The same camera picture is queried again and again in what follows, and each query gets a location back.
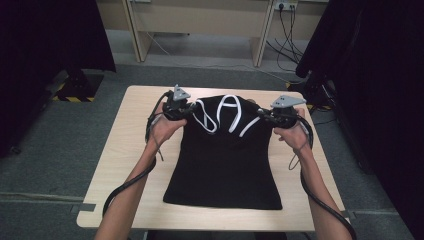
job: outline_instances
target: right hand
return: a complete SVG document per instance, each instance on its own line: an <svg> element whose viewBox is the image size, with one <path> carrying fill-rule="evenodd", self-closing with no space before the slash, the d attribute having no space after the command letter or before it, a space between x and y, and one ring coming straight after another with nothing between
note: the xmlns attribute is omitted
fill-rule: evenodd
<svg viewBox="0 0 424 240"><path fill-rule="evenodd" d="M297 108L296 111L301 117L305 117L303 108ZM279 141L285 141L294 151L300 150L305 144L308 144L308 136L306 136L299 121L289 129L274 128L274 133L280 135Z"/></svg>

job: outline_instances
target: black garment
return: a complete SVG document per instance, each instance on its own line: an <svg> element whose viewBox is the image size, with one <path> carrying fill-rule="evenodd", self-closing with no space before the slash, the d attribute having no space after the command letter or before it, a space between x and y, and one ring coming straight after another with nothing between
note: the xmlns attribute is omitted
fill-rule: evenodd
<svg viewBox="0 0 424 240"><path fill-rule="evenodd" d="M233 95L202 98L187 119L167 203L280 210L268 161L272 127Z"/></svg>

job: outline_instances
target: person's left arm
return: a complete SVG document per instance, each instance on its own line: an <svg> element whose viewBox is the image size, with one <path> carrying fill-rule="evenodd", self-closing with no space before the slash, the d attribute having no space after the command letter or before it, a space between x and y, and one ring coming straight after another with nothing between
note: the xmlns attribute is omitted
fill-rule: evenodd
<svg viewBox="0 0 424 240"><path fill-rule="evenodd" d="M146 170L152 164L158 147L185 124L185 120L169 121L162 115L153 126L146 147L126 181ZM146 180L147 176L115 197L100 223L95 239L127 239Z"/></svg>

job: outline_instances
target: gray carpet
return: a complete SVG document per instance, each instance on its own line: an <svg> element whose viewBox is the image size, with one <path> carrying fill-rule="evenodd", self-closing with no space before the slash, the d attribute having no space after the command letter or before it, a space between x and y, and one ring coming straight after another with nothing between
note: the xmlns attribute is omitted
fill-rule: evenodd
<svg viewBox="0 0 424 240"><path fill-rule="evenodd" d="M77 210L128 86L286 89L257 71L118 65L117 73L104 74L92 103L50 102L22 140L22 153L0 160L0 239L93 238L95 230L76 225ZM358 239L413 239L375 176L357 167L333 112L316 111L312 118L324 123L316 129ZM134 231L132 238L142 234Z"/></svg>

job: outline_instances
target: electrical socket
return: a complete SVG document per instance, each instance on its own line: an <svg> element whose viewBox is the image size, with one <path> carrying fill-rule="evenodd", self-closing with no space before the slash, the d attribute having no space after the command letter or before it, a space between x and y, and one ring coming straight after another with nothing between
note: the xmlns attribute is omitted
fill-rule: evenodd
<svg viewBox="0 0 424 240"><path fill-rule="evenodd" d="M275 1L275 10L280 10L280 4L284 5L283 11L296 10L298 0L276 0Z"/></svg>

